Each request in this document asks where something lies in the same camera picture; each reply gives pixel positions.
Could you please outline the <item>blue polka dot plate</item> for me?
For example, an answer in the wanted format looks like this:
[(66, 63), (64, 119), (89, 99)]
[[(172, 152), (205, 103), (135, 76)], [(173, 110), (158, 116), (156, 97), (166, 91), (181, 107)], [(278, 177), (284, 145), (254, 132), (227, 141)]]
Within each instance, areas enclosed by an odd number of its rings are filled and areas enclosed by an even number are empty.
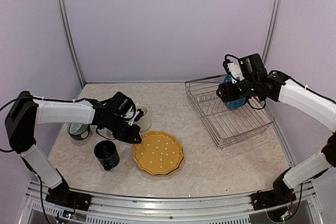
[(223, 100), (228, 109), (237, 110), (247, 104), (247, 99), (242, 97), (239, 92), (233, 88), (230, 76), (227, 75), (224, 78), (221, 89), (221, 93), (224, 97)]

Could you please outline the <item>yellow polka dot plate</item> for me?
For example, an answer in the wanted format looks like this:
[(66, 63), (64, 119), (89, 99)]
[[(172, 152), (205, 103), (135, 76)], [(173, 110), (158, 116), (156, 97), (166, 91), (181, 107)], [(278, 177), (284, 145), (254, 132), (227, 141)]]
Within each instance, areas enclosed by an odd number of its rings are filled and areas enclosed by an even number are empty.
[(183, 159), (180, 161), (180, 163), (179, 163), (179, 165), (178, 165), (177, 168), (173, 169), (172, 171), (170, 171), (170, 172), (168, 172), (168, 173), (166, 173), (166, 174), (151, 174), (151, 173), (149, 173), (149, 172), (147, 172), (147, 171), (145, 171), (145, 170), (142, 170), (142, 171), (143, 171), (143, 172), (146, 172), (147, 174), (149, 174), (149, 175), (151, 175), (151, 176), (154, 176), (154, 177), (166, 177), (166, 176), (170, 176), (170, 175), (174, 174), (175, 172), (177, 172), (178, 170), (180, 170), (181, 167), (182, 167), (182, 165), (183, 165), (183, 163), (184, 163), (184, 161), (185, 161), (185, 158), (183, 158)]
[(133, 159), (140, 170), (166, 174), (177, 168), (185, 158), (178, 139), (163, 131), (150, 131), (141, 136), (142, 143), (133, 147)]

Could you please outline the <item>metal wire dish rack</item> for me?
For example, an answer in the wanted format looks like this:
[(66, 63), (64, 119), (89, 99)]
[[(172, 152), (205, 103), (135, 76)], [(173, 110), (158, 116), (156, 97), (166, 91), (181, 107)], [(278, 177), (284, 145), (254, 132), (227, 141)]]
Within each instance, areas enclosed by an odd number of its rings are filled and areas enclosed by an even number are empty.
[(226, 76), (189, 80), (184, 83), (189, 104), (202, 121), (216, 148), (228, 147), (263, 133), (275, 120), (255, 98), (237, 110), (228, 109), (216, 95)]

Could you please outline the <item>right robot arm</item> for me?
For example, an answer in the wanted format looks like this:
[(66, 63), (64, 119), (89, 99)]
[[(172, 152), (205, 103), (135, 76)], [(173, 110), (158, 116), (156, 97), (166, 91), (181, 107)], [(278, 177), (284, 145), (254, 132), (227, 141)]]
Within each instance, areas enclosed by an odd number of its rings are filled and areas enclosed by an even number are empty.
[(261, 81), (223, 82), (216, 95), (222, 102), (256, 98), (274, 114), (295, 160), (282, 175), (288, 188), (335, 167), (335, 97), (328, 98), (279, 70)]

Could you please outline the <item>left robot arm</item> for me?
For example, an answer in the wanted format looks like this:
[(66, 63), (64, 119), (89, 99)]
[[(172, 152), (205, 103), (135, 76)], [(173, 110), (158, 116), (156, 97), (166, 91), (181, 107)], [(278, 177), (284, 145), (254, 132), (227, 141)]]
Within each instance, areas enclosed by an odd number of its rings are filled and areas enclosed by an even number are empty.
[(59, 100), (35, 97), (22, 91), (1, 108), (10, 107), (5, 117), (5, 129), (10, 152), (21, 156), (27, 167), (53, 189), (53, 197), (66, 206), (73, 201), (73, 193), (63, 186), (66, 182), (61, 173), (51, 164), (44, 152), (37, 147), (35, 127), (42, 124), (80, 123), (108, 129), (113, 137), (129, 144), (139, 144), (140, 127), (134, 122), (140, 118), (132, 99), (121, 92), (98, 101), (82, 98)]

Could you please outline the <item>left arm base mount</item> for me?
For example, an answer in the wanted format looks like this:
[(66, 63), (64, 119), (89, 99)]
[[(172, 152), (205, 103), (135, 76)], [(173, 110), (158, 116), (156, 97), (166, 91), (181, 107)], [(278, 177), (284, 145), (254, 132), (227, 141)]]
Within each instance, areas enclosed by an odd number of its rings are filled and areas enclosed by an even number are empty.
[(81, 211), (89, 210), (91, 199), (90, 194), (71, 190), (65, 180), (55, 188), (49, 188), (46, 196), (49, 203)]

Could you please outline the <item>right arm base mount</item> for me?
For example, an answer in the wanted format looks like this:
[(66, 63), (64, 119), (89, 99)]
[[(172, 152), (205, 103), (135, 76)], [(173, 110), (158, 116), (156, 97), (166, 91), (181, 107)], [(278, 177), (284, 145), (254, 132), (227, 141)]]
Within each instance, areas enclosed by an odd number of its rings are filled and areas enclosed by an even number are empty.
[(257, 191), (251, 194), (251, 201), (254, 210), (262, 210), (295, 201), (294, 189), (290, 189), (281, 177), (278, 177), (272, 185), (271, 190)]

